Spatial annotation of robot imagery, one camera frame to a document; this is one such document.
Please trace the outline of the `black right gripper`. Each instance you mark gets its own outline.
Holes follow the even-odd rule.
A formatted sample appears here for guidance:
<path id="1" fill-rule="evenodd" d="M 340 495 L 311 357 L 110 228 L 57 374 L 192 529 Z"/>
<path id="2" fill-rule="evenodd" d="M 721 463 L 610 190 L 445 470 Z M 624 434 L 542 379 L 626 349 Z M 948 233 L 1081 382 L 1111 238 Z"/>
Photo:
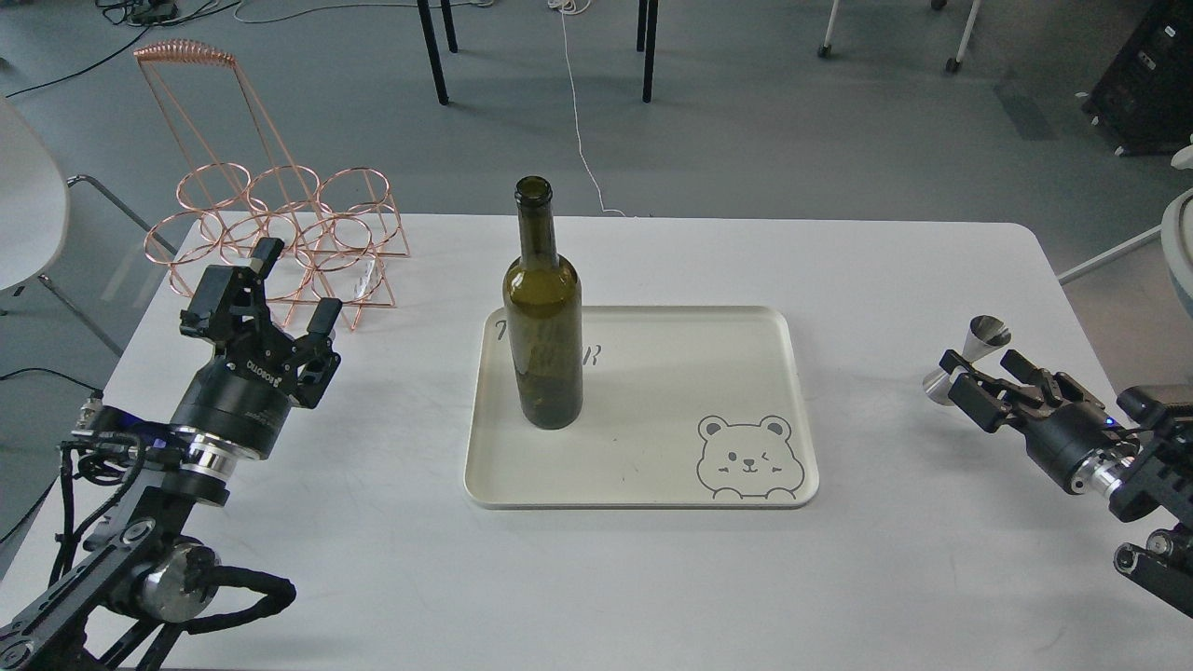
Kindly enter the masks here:
<path id="1" fill-rule="evenodd" d="M 956 349 L 942 352 L 941 368 L 957 371 L 948 398 L 982 430 L 1010 426 L 1026 438 L 1026 453 L 1053 484 L 1069 494 L 1113 494 L 1139 450 L 1133 430 L 1107 415 L 1064 371 L 1036 367 L 1016 349 L 1000 365 L 1014 378 L 989 377 L 963 361 Z M 1043 412 L 1045 406 L 1061 406 Z"/>

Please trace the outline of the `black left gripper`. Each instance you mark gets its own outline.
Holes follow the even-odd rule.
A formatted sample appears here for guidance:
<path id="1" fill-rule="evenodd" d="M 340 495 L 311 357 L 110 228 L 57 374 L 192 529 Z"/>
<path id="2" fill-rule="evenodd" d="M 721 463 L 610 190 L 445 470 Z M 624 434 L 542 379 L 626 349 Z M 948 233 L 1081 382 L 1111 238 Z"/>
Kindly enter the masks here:
<path id="1" fill-rule="evenodd" d="M 305 336 L 276 326 L 265 281 L 284 242 L 262 238 L 247 265 L 205 267 L 180 333 L 214 344 L 214 356 L 192 378 L 171 424 L 211 433 L 248 458 L 268 458 L 295 407 L 313 410 L 328 390 L 341 357 L 333 350 L 339 298 L 320 298 Z"/>

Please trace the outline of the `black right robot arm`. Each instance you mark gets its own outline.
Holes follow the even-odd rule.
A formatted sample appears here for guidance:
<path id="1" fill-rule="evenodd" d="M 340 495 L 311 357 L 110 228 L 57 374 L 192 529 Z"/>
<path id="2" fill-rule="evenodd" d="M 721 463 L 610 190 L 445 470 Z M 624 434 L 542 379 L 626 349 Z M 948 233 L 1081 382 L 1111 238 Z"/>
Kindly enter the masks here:
<path id="1" fill-rule="evenodd" d="M 1109 513 L 1130 523 L 1157 509 L 1175 527 L 1155 530 L 1145 544 L 1120 544 L 1115 570 L 1175 607 L 1192 612 L 1192 390 L 1189 384 L 1142 384 L 1118 395 L 1133 421 L 1126 427 L 1067 373 L 1036 367 L 1010 349 L 1001 364 L 1010 378 L 979 373 L 954 349 L 940 361 L 953 375 L 948 399 L 982 430 L 1010 426 L 1049 479 L 1069 494 L 1095 492 Z"/>

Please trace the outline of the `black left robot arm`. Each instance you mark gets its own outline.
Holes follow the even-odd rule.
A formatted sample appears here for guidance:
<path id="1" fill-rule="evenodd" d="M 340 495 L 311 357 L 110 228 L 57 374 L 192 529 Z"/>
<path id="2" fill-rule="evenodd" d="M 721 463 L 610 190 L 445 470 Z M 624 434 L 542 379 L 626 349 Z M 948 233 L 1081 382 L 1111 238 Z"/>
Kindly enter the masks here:
<path id="1" fill-rule="evenodd" d="M 265 281 L 284 242 L 262 238 L 245 265 L 210 265 L 180 314 L 183 336 L 214 345 L 167 423 L 92 401 L 64 442 L 64 531 L 44 595 L 4 627 L 5 670 L 115 670 L 146 645 L 157 670 L 181 636 L 282 614 L 295 587 L 231 568 L 185 524 L 223 506 L 242 458 L 268 458 L 295 407 L 323 398 L 341 358 L 342 302 L 317 302 L 299 338 L 271 318 Z"/>

